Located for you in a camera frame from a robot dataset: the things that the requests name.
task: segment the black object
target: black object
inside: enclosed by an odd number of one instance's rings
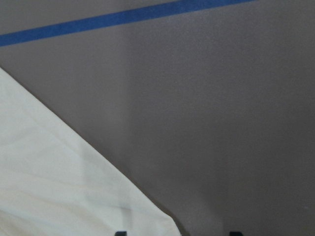
[[[117,231],[115,236],[127,236],[127,231]]]
[[[230,236],[243,236],[241,232],[230,232]]]

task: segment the white fabric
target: white fabric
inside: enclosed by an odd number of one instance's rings
[[[102,155],[0,69],[0,236],[179,236]]]

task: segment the gray wall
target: gray wall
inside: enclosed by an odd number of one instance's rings
[[[0,33],[151,1],[0,2]],[[258,0],[0,48],[0,66],[184,236],[315,235],[315,2]]]

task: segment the white cloth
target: white cloth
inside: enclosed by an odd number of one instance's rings
[[[179,236],[171,217],[0,69],[0,236]]]

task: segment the blue painter's tape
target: blue painter's tape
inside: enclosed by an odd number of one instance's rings
[[[0,35],[0,46],[144,21],[253,0],[179,0]]]

